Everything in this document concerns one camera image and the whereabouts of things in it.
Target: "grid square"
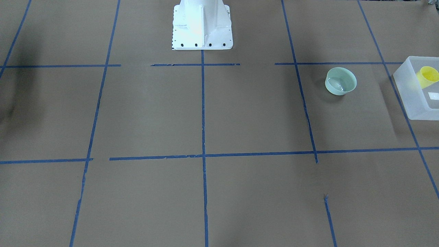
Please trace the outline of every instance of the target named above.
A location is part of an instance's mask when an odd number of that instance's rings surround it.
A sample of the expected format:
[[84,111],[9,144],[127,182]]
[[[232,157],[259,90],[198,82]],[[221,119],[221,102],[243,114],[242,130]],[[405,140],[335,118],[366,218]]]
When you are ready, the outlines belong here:
[[102,68],[6,69],[0,160],[85,158]]
[[200,51],[172,50],[174,6],[179,2],[121,1],[110,62],[137,66],[201,63]]
[[92,157],[200,153],[200,67],[108,68]]
[[417,151],[319,158],[339,246],[439,245],[438,198]]
[[11,47],[17,33],[28,0],[8,0],[0,2],[0,65],[6,59],[9,47]]
[[[389,69],[390,75],[393,75],[393,73],[399,68],[399,65],[387,65],[387,68]],[[388,91],[390,94],[390,91],[393,92],[393,89],[389,85]],[[392,103],[392,108],[399,109],[401,111],[401,107],[397,102]],[[409,120],[410,125],[412,126],[413,132],[416,135],[416,139],[421,147],[436,147],[439,146],[439,124],[437,121],[428,121],[428,120]]]
[[[403,62],[408,56],[439,57],[439,16],[434,4],[361,1],[361,5],[386,62]],[[383,24],[383,15],[392,21]]]
[[204,246],[201,159],[93,160],[75,246]]
[[116,5],[33,1],[7,65],[104,64]]
[[285,0],[285,9],[298,62],[381,61],[356,1]]
[[313,150],[294,67],[205,68],[207,153]]
[[357,87],[343,96],[325,87],[332,67],[299,67],[317,150],[416,146],[383,65],[344,65],[356,76]]
[[281,1],[224,1],[230,6],[234,47],[206,51],[206,63],[292,62]]
[[332,246],[313,155],[206,163],[211,247]]
[[0,246],[68,246],[83,162],[0,166]]

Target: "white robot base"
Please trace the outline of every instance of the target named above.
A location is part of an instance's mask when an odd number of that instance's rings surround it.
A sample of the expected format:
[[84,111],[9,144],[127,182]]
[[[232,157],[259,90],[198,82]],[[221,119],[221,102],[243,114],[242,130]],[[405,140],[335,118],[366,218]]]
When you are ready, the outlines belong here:
[[232,47],[230,8],[222,0],[181,0],[174,7],[172,49],[227,50]]

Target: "yellow object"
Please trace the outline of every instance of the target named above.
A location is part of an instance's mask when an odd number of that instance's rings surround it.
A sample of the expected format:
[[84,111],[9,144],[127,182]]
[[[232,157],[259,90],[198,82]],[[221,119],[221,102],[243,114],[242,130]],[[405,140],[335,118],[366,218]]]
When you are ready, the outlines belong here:
[[424,89],[439,81],[439,72],[435,68],[424,66],[416,73],[416,77],[421,88]]

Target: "blue tape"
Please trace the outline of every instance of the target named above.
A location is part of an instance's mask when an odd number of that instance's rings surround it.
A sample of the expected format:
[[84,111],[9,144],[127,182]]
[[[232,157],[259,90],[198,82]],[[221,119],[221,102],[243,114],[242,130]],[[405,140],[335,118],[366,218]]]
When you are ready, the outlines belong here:
[[11,57],[12,49],[14,48],[15,42],[17,42],[18,35],[20,34],[20,31],[22,29],[23,23],[25,22],[25,19],[26,19],[27,13],[29,11],[29,7],[30,7],[31,2],[32,2],[32,0],[29,0],[28,4],[26,6],[25,13],[23,14],[22,21],[20,22],[20,25],[18,26],[17,33],[15,34],[14,40],[12,40],[11,47],[9,47],[9,51],[7,53],[6,59],[4,60],[3,67],[0,70],[0,78],[3,75],[4,69],[6,68],[6,64],[7,64],[8,60],[9,60],[9,58]]
[[398,103],[399,103],[399,106],[400,106],[400,108],[401,108],[401,110],[402,110],[402,112],[403,112],[404,118],[406,119],[407,125],[408,125],[408,127],[409,127],[409,129],[410,129],[410,133],[412,134],[412,137],[413,137],[413,140],[414,140],[414,142],[415,142],[415,144],[416,144],[416,147],[417,147],[417,149],[418,149],[419,155],[421,156],[422,162],[424,163],[424,167],[425,167],[425,169],[426,169],[426,171],[427,171],[428,177],[430,178],[430,182],[432,183],[432,185],[433,185],[433,189],[434,189],[434,191],[435,191],[435,193],[436,193],[436,196],[437,196],[437,198],[439,199],[439,191],[438,191],[438,188],[437,188],[436,183],[435,183],[435,181],[434,181],[434,179],[433,179],[433,176],[432,176],[432,174],[431,174],[431,172],[430,172],[430,169],[429,169],[429,167],[428,167],[428,165],[427,165],[427,162],[425,161],[424,155],[422,154],[422,150],[421,150],[421,148],[420,148],[420,146],[419,146],[419,143],[418,143],[418,141],[417,141],[417,139],[416,139],[416,136],[415,136],[415,134],[414,134],[414,131],[413,131],[413,129],[412,129],[412,126],[411,126],[411,124],[410,124],[410,121],[409,121],[409,119],[408,119],[408,117],[407,117],[407,113],[406,113],[406,111],[405,111],[405,109],[404,109],[404,106],[403,106],[403,104],[402,104],[402,102],[401,102],[401,99],[399,98],[399,95],[398,95],[398,93],[396,92],[395,84],[393,83],[392,77],[390,76],[389,69],[387,68],[387,65],[386,65],[386,63],[385,63],[385,61],[384,61],[384,58],[383,58],[383,55],[382,55],[382,53],[381,53],[380,47],[378,46],[377,40],[375,39],[375,35],[374,35],[374,33],[372,32],[372,28],[371,28],[371,26],[369,25],[369,21],[367,20],[366,14],[364,13],[363,7],[361,6],[360,0],[357,0],[357,3],[358,3],[358,6],[360,7],[361,13],[363,14],[364,20],[366,21],[367,28],[369,29],[369,32],[370,32],[371,35],[372,35],[372,39],[374,40],[375,46],[376,46],[376,48],[377,48],[377,50],[378,50],[378,53],[379,53],[379,55],[380,55],[380,57],[381,57],[382,64],[384,65],[384,68],[385,68],[385,71],[386,71],[386,73],[387,73],[387,76],[389,77],[389,81],[390,81],[390,83],[391,83],[391,85],[392,85],[393,92],[395,93],[396,99],[398,100]]
[[161,67],[161,66],[201,66],[201,63],[174,63],[174,64],[156,63],[151,65],[151,67]]
[[87,159],[57,159],[57,160],[6,160],[0,164],[33,164],[33,163],[60,163],[60,162],[84,162]]
[[296,54],[294,52],[293,39],[291,38],[290,26],[288,24],[287,13],[285,11],[285,4],[284,4],[284,0],[281,0],[281,1],[282,1],[282,10],[284,11],[285,24],[287,26],[287,31],[288,31],[288,38],[290,40],[291,52],[293,54],[294,66],[296,68],[296,74],[297,74],[297,80],[299,83],[300,94],[302,96],[303,109],[305,110],[306,121],[308,122],[309,137],[311,138],[311,144],[313,146],[314,158],[316,159],[316,163],[319,163],[319,159],[317,158],[316,145],[314,143],[313,130],[311,129],[311,122],[309,120],[308,110],[306,109],[305,95],[303,94],[302,82],[300,81],[299,67],[297,66]]
[[174,63],[174,64],[165,64],[165,63],[156,63],[151,65],[151,67],[161,67],[161,66],[240,66],[240,63]]
[[[439,147],[423,147],[422,150],[439,150]],[[371,152],[398,152],[416,151],[418,148],[388,148],[388,149],[340,149],[340,150],[317,150],[320,153],[371,153]],[[262,152],[262,153],[211,153],[205,157],[238,157],[238,156],[276,156],[276,155],[300,155],[314,154],[314,151],[291,151],[291,152]],[[115,160],[159,160],[159,159],[185,159],[202,158],[203,154],[189,155],[165,155],[165,156],[134,156],[134,157],[111,157],[110,161]]]
[[206,135],[205,135],[205,87],[204,87],[204,51],[201,51],[201,106],[202,106],[202,148],[203,148],[203,191],[204,191],[204,244],[209,247],[209,225],[207,217],[207,176],[206,176]]
[[104,67],[104,73],[102,75],[101,88],[99,90],[99,97],[97,99],[97,105],[96,105],[96,111],[95,111],[95,114],[94,114],[93,127],[91,129],[90,143],[89,143],[88,151],[87,151],[87,161],[85,162],[85,166],[84,166],[84,173],[83,173],[82,184],[81,184],[81,196],[79,197],[78,204],[76,206],[75,220],[73,222],[72,236],[70,237],[70,245],[69,245],[69,247],[73,247],[73,243],[75,241],[76,227],[78,225],[79,211],[81,209],[81,202],[82,202],[82,198],[83,198],[83,194],[84,194],[84,187],[85,187],[85,181],[86,181],[85,175],[87,173],[88,164],[89,164],[89,161],[90,161],[91,147],[93,146],[93,138],[94,138],[94,133],[95,133],[95,130],[96,130],[97,116],[99,114],[99,106],[101,104],[102,90],[104,88],[105,77],[106,77],[106,74],[107,74],[108,61],[110,60],[111,47],[112,47],[112,44],[113,44],[114,32],[115,32],[115,29],[116,29],[117,16],[119,14],[119,7],[120,7],[120,0],[117,1],[117,8],[116,8],[116,13],[115,13],[114,22],[113,22],[113,29],[112,29],[111,36],[110,36],[110,44],[108,45],[107,59],[105,60],[105,67]]
[[[386,64],[402,64],[403,62],[387,62]],[[343,65],[343,64],[382,64],[382,62],[298,62],[297,65]],[[274,65],[295,65],[293,62],[277,62]]]
[[204,66],[240,66],[240,63],[205,63]]
[[202,154],[190,155],[167,155],[167,156],[135,156],[135,157],[111,157],[109,160],[161,160],[161,159],[184,159],[184,158],[201,158]]
[[421,147],[421,150],[439,150],[439,147]]
[[270,155],[295,155],[295,154],[314,154],[314,151],[266,152],[266,153],[216,153],[216,154],[206,154],[206,157],[270,156]]
[[394,151],[413,151],[413,150],[417,150],[417,148],[321,150],[321,151],[317,151],[317,153],[368,153],[368,152],[394,152]]
[[325,200],[326,214],[328,215],[329,228],[331,229],[332,242],[334,243],[334,247],[337,247],[337,241],[335,240],[334,227],[332,225],[331,213],[329,212],[328,195],[325,196],[324,200]]
[[10,65],[7,69],[25,69],[25,68],[88,68],[88,67],[120,67],[121,64],[73,64],[73,65]]

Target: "translucent plastic bin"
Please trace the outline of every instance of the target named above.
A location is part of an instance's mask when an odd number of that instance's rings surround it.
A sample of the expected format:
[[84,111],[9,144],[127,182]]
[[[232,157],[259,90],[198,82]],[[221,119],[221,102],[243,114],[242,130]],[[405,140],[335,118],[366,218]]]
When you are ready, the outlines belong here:
[[439,120],[439,82],[421,89],[416,72],[423,66],[439,70],[439,58],[410,56],[393,77],[409,119]]

